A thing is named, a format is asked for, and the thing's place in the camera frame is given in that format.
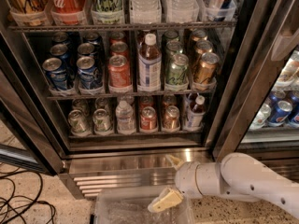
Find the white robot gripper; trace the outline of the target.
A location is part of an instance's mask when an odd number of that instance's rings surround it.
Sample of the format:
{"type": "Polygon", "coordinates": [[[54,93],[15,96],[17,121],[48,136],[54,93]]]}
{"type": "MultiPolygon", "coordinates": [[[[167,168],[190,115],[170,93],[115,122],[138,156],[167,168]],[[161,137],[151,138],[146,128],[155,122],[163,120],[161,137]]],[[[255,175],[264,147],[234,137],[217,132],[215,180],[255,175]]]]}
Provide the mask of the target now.
{"type": "Polygon", "coordinates": [[[175,185],[178,189],[166,187],[149,205],[151,213],[163,212],[180,204],[184,197],[200,199],[203,196],[223,194],[223,178],[220,166],[216,162],[200,163],[189,161],[167,154],[166,159],[177,171],[175,185]]]}

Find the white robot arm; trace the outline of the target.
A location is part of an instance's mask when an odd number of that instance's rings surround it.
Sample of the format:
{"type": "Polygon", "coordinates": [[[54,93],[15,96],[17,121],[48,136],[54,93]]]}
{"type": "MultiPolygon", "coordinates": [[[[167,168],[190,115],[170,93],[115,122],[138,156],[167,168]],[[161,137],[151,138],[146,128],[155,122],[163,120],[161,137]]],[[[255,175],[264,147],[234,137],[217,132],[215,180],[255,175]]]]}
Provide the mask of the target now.
{"type": "Polygon", "coordinates": [[[166,158],[176,169],[175,185],[164,188],[148,205],[151,213],[175,207],[184,199],[216,196],[241,202],[268,201],[299,218],[299,184],[250,155],[235,152],[210,163],[183,161],[172,155],[166,158]]]}

